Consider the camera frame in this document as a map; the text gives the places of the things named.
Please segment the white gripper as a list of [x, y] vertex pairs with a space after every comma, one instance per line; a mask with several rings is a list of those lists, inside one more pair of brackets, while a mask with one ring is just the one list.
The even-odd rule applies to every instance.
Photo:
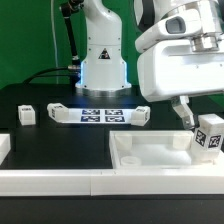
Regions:
[[224, 90], [224, 50], [192, 52], [189, 43], [158, 43], [137, 62], [139, 86], [148, 102], [171, 99], [185, 130], [195, 127], [189, 97]]

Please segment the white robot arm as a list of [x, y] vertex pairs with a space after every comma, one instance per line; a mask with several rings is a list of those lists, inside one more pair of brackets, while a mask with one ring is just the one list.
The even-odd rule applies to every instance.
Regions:
[[[188, 99], [224, 92], [224, 29], [218, 0], [132, 0], [142, 34], [137, 73], [149, 102], [169, 100], [186, 129], [195, 126]], [[115, 96], [131, 88], [121, 56], [122, 21], [102, 0], [60, 6], [80, 76], [79, 93]]]

